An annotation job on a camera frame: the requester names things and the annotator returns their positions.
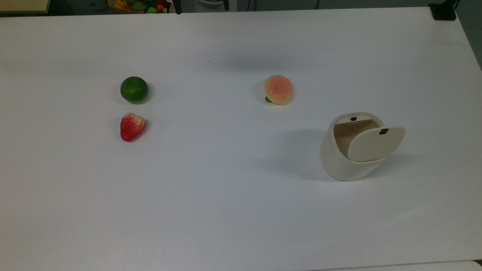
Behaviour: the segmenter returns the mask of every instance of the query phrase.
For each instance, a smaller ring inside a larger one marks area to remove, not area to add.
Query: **green lime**
[[[137,76],[126,78],[124,82],[122,82],[122,85],[120,85],[120,94],[122,97],[134,104],[142,102],[148,93],[149,88],[147,87],[146,81]]]

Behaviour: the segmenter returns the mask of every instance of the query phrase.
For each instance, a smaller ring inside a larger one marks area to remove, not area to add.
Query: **strawberry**
[[[124,141],[132,141],[144,131],[145,127],[146,119],[132,113],[127,113],[120,121],[120,137]]]

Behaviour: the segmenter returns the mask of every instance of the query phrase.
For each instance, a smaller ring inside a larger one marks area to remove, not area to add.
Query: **open lid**
[[[405,129],[401,126],[372,128],[359,133],[348,147],[348,159],[368,162],[389,156],[402,142]]]

